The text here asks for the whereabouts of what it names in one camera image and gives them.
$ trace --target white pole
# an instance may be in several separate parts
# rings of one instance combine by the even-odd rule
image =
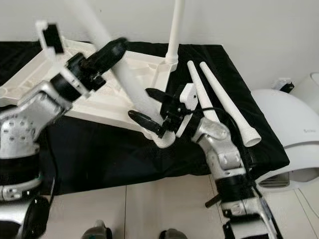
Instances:
[[[201,62],[201,69],[203,70],[206,78],[208,79],[210,85],[212,86],[216,96],[222,103],[224,109],[234,118],[238,128],[240,130],[241,137],[243,139],[244,145],[246,147],[251,147],[256,145],[261,141],[261,137],[258,132],[251,127],[243,115],[240,113],[239,109],[236,107],[234,102],[230,99],[224,88],[220,85],[214,74],[210,71],[209,67],[205,62]]]
[[[111,41],[110,34],[85,0],[65,0],[65,2],[84,26],[97,50]],[[162,125],[162,117],[156,110],[155,105],[147,95],[145,89],[142,88],[133,72],[129,69],[126,61],[124,59],[120,60],[112,67],[112,71],[126,94],[132,100],[135,108]],[[168,147],[174,142],[175,134],[167,131],[162,139],[158,138],[156,134],[152,134],[152,139],[158,147]]]
[[[165,61],[168,64],[178,63],[178,45],[179,45],[179,33],[183,20],[185,9],[185,0],[175,0],[173,21],[170,29],[168,50],[165,57]]]
[[[207,92],[203,86],[203,83],[198,75],[198,72],[196,70],[194,63],[192,61],[188,61],[187,66],[190,72],[191,79],[193,80],[196,87],[197,97],[200,102],[200,106],[202,107],[202,109],[213,107],[207,95]],[[208,118],[209,120],[219,122],[218,116],[215,111],[204,111],[203,113],[204,113],[204,116]]]

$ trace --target floor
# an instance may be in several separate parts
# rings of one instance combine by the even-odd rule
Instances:
[[[56,197],[43,239],[80,239],[102,219],[114,239],[158,239],[168,228],[189,239],[224,239],[220,209],[204,207],[216,188],[209,176],[182,176],[154,182]],[[318,239],[319,182],[301,190],[267,194],[284,238]]]

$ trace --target black tablecloth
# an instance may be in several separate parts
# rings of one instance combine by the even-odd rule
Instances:
[[[165,56],[167,44],[129,43],[129,50]],[[38,52],[38,42],[0,42],[0,84],[4,84]],[[221,45],[180,45],[177,70],[169,78],[167,92],[191,82],[187,61],[192,60],[215,107],[222,107],[198,64],[205,61],[262,141],[249,149],[252,175],[286,166],[289,160],[250,91]],[[223,115],[221,121],[231,132],[236,145],[238,136]],[[120,186],[185,174],[204,175],[209,170],[201,148],[187,138],[159,149],[141,133],[95,122],[63,117],[50,126],[49,137],[57,159],[61,185],[59,194]],[[50,155],[41,143],[40,162],[44,191],[50,187],[54,170]]]

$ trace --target vent grille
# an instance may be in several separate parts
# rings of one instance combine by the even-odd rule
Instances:
[[[264,188],[283,188],[289,186],[289,172],[275,175],[259,183]]]

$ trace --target white dome-shaped device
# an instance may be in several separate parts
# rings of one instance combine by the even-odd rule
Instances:
[[[252,96],[290,160],[288,166],[259,177],[259,189],[291,190],[319,180],[319,116],[281,91],[255,90]]]

